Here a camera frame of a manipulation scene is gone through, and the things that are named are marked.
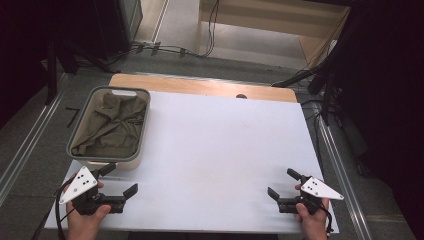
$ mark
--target white board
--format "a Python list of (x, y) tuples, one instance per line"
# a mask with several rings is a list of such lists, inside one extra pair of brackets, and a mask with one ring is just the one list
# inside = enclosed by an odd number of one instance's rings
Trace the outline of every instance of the white board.
[[(124, 213), (108, 215), (102, 228), (300, 232), (292, 214), (278, 212), (267, 188), (285, 198), (299, 195), (287, 168), (322, 179), (297, 103), (151, 92), (139, 157), (138, 168), (99, 179), (107, 195), (139, 184)], [(80, 167), (74, 161), (66, 179)], [(56, 228), (54, 219), (52, 211), (46, 228)], [(338, 232), (335, 219), (333, 228)]]

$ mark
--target crumpled fabric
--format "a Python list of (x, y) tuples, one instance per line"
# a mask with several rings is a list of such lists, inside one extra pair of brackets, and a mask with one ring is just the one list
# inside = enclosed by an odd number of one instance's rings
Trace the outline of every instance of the crumpled fabric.
[(137, 96), (106, 93), (83, 135), (71, 147), (74, 156), (128, 158), (137, 151), (147, 103)]

